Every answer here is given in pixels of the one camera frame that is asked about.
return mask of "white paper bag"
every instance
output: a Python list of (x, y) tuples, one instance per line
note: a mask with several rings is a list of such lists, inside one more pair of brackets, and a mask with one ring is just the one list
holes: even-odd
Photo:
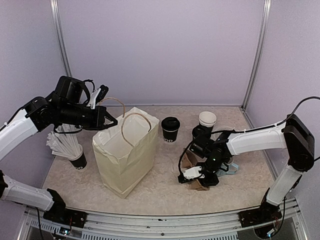
[[(145, 116), (151, 127), (142, 116), (131, 113)], [(121, 115), (117, 126), (99, 131), (92, 140), (103, 184), (123, 199), (153, 167), (159, 128), (159, 119), (136, 107), (125, 117), (124, 125)]]

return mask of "purple-tinted wall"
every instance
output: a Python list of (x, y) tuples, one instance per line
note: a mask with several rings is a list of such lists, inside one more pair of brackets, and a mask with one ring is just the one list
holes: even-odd
[[(49, 0), (0, 0), (0, 124), (36, 96), (46, 96), (64, 74)], [(53, 157), (43, 131), (0, 162), (17, 181), (41, 187)], [(25, 207), (0, 201), (0, 239), (17, 239)]]
[(59, 1), (73, 76), (138, 105), (240, 106), (263, 7), (257, 0)]
[[(320, 2), (273, 0), (256, 84), (248, 106), (254, 125), (286, 117), (305, 97), (320, 96)], [(303, 103), (296, 112), (315, 137), (320, 155), (320, 101)], [(278, 172), (287, 163), (284, 150), (268, 152)], [(320, 239), (320, 162), (294, 190), (310, 239)]]

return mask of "bag handle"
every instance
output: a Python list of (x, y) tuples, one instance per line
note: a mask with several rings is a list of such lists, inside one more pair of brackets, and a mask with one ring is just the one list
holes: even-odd
[(122, 117), (124, 118), (124, 117), (125, 117), (125, 113), (126, 113), (126, 106), (125, 106), (124, 103), (123, 103), (122, 101), (120, 101), (118, 98), (115, 98), (115, 97), (106, 97), (106, 98), (102, 99), (102, 100), (99, 102), (99, 106), (101, 105), (101, 103), (102, 103), (104, 100), (108, 100), (108, 99), (116, 100), (118, 103), (120, 103), (120, 104), (123, 106), (123, 115), (122, 115)]
[(124, 139), (131, 147), (134, 147), (134, 145), (133, 145), (131, 142), (129, 142), (129, 141), (126, 139), (125, 135), (124, 135), (124, 125), (125, 125), (125, 121), (126, 121), (127, 118), (130, 117), (131, 115), (140, 115), (141, 117), (143, 117), (143, 118), (148, 122), (149, 127), (150, 127), (150, 129), (148, 130), (148, 133), (150, 132), (150, 130), (151, 130), (152, 127), (151, 127), (151, 123), (150, 123), (149, 119), (148, 119), (145, 115), (143, 115), (143, 114), (141, 114), (141, 113), (138, 113), (138, 112), (129, 113), (129, 114), (124, 118), (124, 120), (123, 120), (123, 122), (122, 122), (122, 125), (121, 125), (121, 135), (122, 135), (123, 139)]

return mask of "beige tabletop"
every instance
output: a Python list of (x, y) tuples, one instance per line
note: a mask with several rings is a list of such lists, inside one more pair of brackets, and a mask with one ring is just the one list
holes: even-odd
[[(158, 132), (158, 148), (152, 170), (142, 179), (126, 199), (121, 199), (100, 178), (96, 164), (92, 137), (95, 131), (82, 131), (78, 141), (83, 146), (87, 166), (76, 170), (62, 157), (56, 157), (46, 177), (44, 188), (56, 190), (67, 207), (104, 213), (129, 215), (194, 215), (243, 209), (260, 204), (273, 178), (262, 152), (243, 153), (234, 158), (239, 165), (235, 175), (219, 178), (220, 183), (209, 191), (189, 189), (188, 184), (178, 183), (178, 160), (183, 148), (192, 140), (192, 129), (198, 125), (202, 111), (217, 116), (215, 127), (228, 126), (238, 130), (248, 125), (238, 107), (211, 106), (143, 106), (160, 121), (177, 117), (181, 122), (176, 142), (163, 140), (162, 128)], [(121, 107), (109, 107), (115, 117)]]

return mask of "blue face mask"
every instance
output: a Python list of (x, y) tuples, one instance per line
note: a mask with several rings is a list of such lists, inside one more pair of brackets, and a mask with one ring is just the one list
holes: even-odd
[[(226, 167), (224, 164), (221, 165), (221, 168), (227, 170), (227, 167)], [(219, 178), (219, 177), (222, 177), (222, 176), (224, 176), (224, 175), (236, 174), (236, 172), (237, 172), (238, 170), (239, 170), (239, 166), (233, 162), (233, 163), (231, 163), (231, 164), (229, 165), (229, 170), (228, 170), (228, 171), (223, 171), (223, 170), (219, 169), (219, 170), (216, 172), (216, 175), (217, 175), (217, 177)]]

